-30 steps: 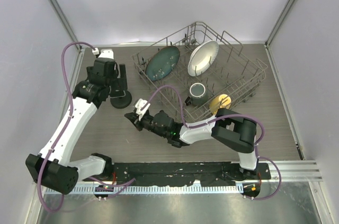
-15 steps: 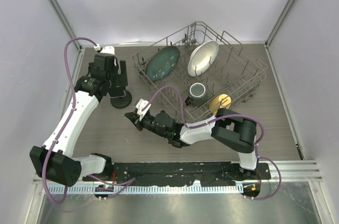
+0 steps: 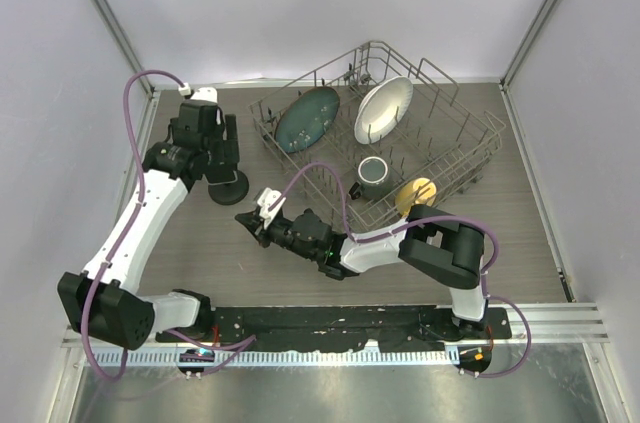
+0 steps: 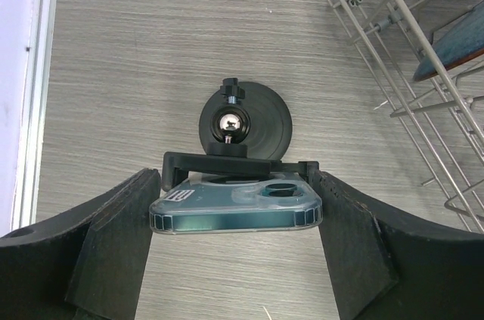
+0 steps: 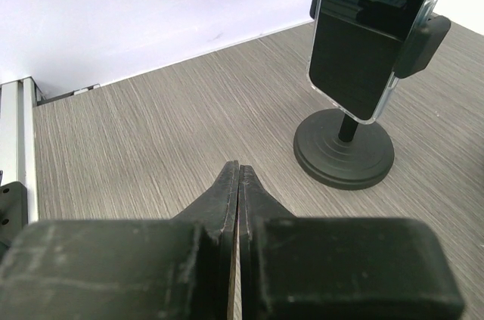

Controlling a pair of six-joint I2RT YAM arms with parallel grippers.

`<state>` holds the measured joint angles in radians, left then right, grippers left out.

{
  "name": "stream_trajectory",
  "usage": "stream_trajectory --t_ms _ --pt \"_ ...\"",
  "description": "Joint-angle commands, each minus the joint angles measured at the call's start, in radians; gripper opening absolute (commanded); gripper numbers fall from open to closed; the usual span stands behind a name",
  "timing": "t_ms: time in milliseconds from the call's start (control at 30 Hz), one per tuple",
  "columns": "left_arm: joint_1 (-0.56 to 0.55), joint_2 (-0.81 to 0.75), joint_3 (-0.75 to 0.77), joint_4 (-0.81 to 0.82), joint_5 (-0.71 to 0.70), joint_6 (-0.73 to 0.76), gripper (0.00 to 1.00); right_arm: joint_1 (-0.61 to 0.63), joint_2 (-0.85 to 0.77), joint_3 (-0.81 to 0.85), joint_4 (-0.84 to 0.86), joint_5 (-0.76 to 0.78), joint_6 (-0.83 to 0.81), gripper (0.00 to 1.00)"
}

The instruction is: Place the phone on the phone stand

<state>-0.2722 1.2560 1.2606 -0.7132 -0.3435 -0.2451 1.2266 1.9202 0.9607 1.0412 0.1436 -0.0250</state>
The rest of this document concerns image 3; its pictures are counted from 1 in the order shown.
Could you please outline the black phone stand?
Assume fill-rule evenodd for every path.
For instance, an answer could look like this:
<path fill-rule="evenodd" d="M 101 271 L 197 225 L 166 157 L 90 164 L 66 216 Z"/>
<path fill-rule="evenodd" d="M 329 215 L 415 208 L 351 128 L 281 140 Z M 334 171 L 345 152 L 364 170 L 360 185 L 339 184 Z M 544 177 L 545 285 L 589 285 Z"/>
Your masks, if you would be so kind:
<path fill-rule="evenodd" d="M 248 194 L 249 180 L 244 172 L 236 172 L 236 180 L 230 183 L 209 184 L 209 197 L 217 204 L 231 206 L 241 202 Z"/>

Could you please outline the black smartphone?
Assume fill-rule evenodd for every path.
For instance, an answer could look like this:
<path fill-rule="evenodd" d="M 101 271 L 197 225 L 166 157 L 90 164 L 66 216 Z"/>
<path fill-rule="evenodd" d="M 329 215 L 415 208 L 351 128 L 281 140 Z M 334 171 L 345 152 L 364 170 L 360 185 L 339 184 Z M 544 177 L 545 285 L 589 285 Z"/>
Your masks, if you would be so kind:
<path fill-rule="evenodd" d="M 210 185 L 234 183 L 237 180 L 237 168 L 228 164 L 214 165 L 207 170 L 206 178 Z"/>

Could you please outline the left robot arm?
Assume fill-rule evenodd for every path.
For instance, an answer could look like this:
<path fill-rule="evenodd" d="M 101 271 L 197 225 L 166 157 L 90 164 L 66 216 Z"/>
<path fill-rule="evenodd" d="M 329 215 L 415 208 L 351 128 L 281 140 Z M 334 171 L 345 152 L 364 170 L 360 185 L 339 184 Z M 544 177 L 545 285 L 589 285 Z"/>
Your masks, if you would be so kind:
<path fill-rule="evenodd" d="M 246 197 L 249 181 L 238 163 L 235 115 L 222 111 L 214 89 L 196 91 L 171 119 L 167 140 L 147 150 L 143 182 L 102 248 L 82 272 L 60 279 L 57 291 L 74 331 L 126 350 L 167 330 L 193 342 L 211 334 L 208 297 L 188 290 L 141 297 L 138 289 L 159 236 L 196 182 L 206 180 L 219 205 Z"/>

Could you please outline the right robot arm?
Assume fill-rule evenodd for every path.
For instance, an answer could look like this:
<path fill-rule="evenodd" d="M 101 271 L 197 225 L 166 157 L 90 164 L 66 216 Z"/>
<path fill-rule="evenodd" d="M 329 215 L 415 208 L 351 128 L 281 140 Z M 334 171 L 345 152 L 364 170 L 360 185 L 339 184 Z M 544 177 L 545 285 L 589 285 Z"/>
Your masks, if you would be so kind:
<path fill-rule="evenodd" d="M 321 273 L 335 280 L 405 263 L 449 288 L 449 325 L 457 334 L 472 338 L 488 324 L 481 279 L 485 232 L 469 219 L 415 205 L 394 224 L 351 236 L 335 231 L 310 209 L 289 220 L 281 211 L 268 217 L 257 206 L 235 220 L 261 247 L 275 244 L 316 263 Z"/>

